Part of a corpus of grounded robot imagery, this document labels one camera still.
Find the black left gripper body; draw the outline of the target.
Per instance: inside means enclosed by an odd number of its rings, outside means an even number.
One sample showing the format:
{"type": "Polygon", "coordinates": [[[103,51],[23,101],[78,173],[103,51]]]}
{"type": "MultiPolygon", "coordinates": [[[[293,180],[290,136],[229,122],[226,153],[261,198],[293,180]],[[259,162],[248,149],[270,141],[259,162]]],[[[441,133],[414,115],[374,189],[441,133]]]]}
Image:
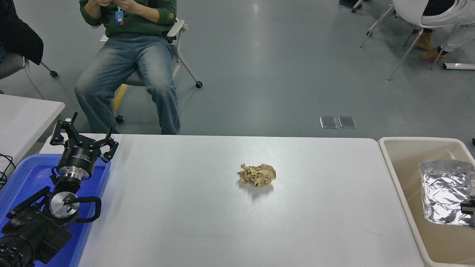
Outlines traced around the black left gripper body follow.
{"type": "Polygon", "coordinates": [[[70,172],[70,169],[80,168],[83,173],[90,175],[93,173],[97,158],[100,156],[99,148],[91,149],[90,147],[68,147],[66,146],[62,157],[58,163],[58,174],[64,175],[70,172]]]}

